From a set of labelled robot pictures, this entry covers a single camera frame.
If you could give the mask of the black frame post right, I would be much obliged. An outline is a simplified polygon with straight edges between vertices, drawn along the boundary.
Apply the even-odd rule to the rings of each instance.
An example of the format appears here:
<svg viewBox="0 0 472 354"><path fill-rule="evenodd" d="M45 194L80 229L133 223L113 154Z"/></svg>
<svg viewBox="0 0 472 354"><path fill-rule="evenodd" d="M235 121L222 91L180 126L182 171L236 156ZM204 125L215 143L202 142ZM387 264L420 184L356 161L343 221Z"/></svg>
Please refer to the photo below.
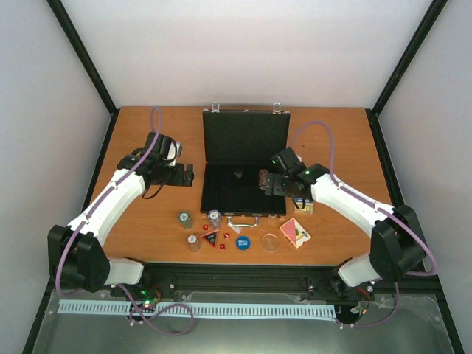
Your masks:
<svg viewBox="0 0 472 354"><path fill-rule="evenodd" d="M389 99L447 3L448 0L431 1L372 108L372 112L376 117L379 117L382 110L386 107L386 104L389 102Z"/></svg>

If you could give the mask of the blue small blind button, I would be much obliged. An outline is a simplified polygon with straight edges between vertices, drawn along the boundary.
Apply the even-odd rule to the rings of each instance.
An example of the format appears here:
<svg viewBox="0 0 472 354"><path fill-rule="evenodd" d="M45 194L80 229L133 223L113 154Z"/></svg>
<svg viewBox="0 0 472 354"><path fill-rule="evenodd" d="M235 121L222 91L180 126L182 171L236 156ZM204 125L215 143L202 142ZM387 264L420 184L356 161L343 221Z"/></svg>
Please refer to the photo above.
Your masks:
<svg viewBox="0 0 472 354"><path fill-rule="evenodd" d="M240 236L235 241L235 245L240 251L247 251L251 246L251 241L247 236Z"/></svg>

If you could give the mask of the red back card deck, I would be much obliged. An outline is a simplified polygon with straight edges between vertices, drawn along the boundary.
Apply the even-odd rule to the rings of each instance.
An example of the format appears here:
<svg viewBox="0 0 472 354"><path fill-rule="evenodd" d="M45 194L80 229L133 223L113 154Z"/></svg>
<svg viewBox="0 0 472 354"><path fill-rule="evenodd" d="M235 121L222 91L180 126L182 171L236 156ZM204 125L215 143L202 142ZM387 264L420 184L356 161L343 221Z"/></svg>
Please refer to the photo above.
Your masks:
<svg viewBox="0 0 472 354"><path fill-rule="evenodd" d="M279 227L279 230L296 249L300 248L311 239L310 234L295 218L284 222L284 224Z"/></svg>

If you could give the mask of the black poker set case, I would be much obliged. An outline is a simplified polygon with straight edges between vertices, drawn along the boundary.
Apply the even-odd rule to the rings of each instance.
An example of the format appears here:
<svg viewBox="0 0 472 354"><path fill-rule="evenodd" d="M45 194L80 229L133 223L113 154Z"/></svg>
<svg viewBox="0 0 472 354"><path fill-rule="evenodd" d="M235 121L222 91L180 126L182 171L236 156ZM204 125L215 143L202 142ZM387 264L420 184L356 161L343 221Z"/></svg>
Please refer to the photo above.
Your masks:
<svg viewBox="0 0 472 354"><path fill-rule="evenodd" d="M260 188L260 174L277 171L272 156L287 146L289 111L205 109L205 169L200 212L222 216L283 217L283 196Z"/></svg>

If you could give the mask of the black frame post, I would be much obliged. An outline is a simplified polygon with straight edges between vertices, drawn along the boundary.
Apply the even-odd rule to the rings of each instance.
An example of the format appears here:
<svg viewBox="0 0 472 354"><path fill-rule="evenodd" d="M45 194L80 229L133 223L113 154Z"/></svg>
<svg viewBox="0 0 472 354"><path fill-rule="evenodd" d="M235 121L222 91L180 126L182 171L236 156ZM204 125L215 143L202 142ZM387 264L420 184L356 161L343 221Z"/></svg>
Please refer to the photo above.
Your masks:
<svg viewBox="0 0 472 354"><path fill-rule="evenodd" d="M83 40L80 37L80 34L77 31L76 26L68 14L63 2L60 0L46 0L46 3L49 5L52 14L56 18L60 28L73 48L74 53L86 71L86 74L88 75L89 80L95 88L95 91L103 102L106 111L111 117L116 116L118 108L111 98L111 95L109 94L108 89L106 88L105 83L94 64L94 61L92 60L86 45L83 43Z"/></svg>
<svg viewBox="0 0 472 354"><path fill-rule="evenodd" d="M376 117L379 117L382 110L386 107L386 104L389 102L389 99L447 3L448 0L431 1L372 108L372 112Z"/></svg>

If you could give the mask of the green poker chip stack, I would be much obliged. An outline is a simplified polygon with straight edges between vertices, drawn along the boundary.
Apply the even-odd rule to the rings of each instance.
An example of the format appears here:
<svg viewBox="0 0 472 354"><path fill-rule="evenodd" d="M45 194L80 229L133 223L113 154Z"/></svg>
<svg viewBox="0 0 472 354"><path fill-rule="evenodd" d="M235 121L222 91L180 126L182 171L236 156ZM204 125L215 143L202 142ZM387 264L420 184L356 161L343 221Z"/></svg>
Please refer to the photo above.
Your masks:
<svg viewBox="0 0 472 354"><path fill-rule="evenodd" d="M178 215L178 221L184 229L192 228L193 222L192 222L191 214L189 212L186 212L186 211L180 212Z"/></svg>

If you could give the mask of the clear round dealer button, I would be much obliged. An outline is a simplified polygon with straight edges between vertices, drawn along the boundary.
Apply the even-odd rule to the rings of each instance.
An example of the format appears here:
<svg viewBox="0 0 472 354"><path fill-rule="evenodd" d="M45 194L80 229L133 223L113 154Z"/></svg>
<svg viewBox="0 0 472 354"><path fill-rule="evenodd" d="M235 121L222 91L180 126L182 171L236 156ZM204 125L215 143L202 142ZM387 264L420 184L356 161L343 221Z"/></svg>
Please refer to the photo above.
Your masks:
<svg viewBox="0 0 472 354"><path fill-rule="evenodd" d="M263 235L260 242L266 252L275 252L280 247L280 239L271 233Z"/></svg>

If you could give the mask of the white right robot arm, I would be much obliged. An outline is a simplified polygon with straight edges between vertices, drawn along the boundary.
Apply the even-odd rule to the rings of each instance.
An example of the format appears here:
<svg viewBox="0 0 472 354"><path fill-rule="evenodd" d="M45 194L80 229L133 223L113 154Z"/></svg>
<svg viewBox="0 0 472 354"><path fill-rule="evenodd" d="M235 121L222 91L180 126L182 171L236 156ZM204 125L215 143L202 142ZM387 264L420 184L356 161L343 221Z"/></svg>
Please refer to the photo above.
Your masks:
<svg viewBox="0 0 472 354"><path fill-rule="evenodd" d="M343 183L330 171L315 164L297 175L269 173L266 195L308 198L335 210L370 238L370 251L351 258L334 271L331 286L338 292L365 282L398 282L404 276L427 277L436 274L417 271L425 258L432 258L425 243L416 212L407 205L393 207L380 203Z"/></svg>

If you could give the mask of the black frame post left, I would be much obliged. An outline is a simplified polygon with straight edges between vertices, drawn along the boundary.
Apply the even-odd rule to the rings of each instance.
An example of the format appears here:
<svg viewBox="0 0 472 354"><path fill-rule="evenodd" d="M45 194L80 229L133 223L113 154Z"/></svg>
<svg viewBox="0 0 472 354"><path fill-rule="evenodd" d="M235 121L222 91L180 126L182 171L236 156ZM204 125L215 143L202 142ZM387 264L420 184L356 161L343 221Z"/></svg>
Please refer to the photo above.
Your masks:
<svg viewBox="0 0 472 354"><path fill-rule="evenodd" d="M111 95L109 94L108 89L106 88L105 83L94 64L94 61L92 60L86 45L83 43L83 40L80 37L80 34L77 31L76 26L68 14L63 2L60 0L46 0L46 3L49 5L52 14L56 18L60 28L73 48L74 53L86 71L86 74L88 75L89 80L95 88L95 91L103 102L106 111L111 117L116 116L118 108L111 98Z"/></svg>

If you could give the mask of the dark brown patterned card deck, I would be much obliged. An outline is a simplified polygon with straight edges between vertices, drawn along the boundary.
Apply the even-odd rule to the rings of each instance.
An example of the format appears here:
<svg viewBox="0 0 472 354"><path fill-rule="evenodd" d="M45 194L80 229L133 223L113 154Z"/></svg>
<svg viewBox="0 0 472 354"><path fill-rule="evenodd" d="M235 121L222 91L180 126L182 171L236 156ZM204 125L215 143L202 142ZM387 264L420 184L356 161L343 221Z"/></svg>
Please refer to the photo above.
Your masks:
<svg viewBox="0 0 472 354"><path fill-rule="evenodd" d="M268 174L269 174L269 171L267 169L259 170L259 173L258 173L258 187L261 190L266 189Z"/></svg>

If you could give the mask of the blue gold card deck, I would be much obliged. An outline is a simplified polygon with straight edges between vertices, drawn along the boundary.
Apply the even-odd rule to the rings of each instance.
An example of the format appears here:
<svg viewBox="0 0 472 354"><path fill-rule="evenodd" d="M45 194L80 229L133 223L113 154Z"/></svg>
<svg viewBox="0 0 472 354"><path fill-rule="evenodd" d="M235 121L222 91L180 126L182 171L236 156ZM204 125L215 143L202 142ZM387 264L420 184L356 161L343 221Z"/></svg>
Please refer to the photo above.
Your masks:
<svg viewBox="0 0 472 354"><path fill-rule="evenodd" d="M309 198L293 198L294 213L313 214L313 201Z"/></svg>

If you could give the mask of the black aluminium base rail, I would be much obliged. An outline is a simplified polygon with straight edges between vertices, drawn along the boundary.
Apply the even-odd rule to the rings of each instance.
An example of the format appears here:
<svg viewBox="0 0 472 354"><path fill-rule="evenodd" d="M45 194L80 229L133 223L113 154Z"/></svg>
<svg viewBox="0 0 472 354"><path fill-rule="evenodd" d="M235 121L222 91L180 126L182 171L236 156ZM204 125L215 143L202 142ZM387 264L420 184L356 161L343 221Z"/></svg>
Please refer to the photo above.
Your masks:
<svg viewBox="0 0 472 354"><path fill-rule="evenodd" d="M368 296L366 285L337 295L330 287L332 275L327 266L148 263L139 283L125 287L135 299L159 294L178 301L181 295L193 292L257 293L300 295L328 304L354 304L395 292L392 282L381 280Z"/></svg>

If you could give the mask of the triangular all in button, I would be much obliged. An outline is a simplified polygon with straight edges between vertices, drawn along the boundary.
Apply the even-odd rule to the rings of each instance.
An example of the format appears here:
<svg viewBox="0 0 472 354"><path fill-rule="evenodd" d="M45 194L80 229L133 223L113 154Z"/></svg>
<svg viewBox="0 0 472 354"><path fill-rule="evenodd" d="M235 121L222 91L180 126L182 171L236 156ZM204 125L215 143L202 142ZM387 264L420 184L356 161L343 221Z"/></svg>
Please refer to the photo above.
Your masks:
<svg viewBox="0 0 472 354"><path fill-rule="evenodd" d="M215 248L218 244L218 230L207 232L201 236L201 239L208 243L211 247Z"/></svg>

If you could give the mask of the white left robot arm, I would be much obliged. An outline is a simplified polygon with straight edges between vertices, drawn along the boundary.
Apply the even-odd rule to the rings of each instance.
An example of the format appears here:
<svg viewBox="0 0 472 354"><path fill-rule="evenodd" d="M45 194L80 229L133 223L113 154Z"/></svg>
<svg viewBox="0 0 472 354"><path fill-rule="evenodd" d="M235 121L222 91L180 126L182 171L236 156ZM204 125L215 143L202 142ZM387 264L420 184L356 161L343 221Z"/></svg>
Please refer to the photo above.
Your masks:
<svg viewBox="0 0 472 354"><path fill-rule="evenodd" d="M131 258L109 258L104 252L108 234L131 203L149 187L190 187L192 164L129 154L117 165L103 191L66 226L53 226L47 235L49 273L56 291L62 286L94 293L108 285L126 284L136 296L147 296L153 278L145 264Z"/></svg>

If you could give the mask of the blue poker chip stack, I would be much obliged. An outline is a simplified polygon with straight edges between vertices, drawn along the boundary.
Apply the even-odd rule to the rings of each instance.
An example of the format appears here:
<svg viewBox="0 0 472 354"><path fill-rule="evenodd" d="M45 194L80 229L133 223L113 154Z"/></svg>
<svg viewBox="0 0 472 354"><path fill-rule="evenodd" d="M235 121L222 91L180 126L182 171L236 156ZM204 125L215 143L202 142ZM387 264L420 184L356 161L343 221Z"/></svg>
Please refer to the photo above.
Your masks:
<svg viewBox="0 0 472 354"><path fill-rule="evenodd" d="M216 209L210 210L207 216L208 216L210 225L214 229L219 229L221 227L221 214L219 211L217 211Z"/></svg>

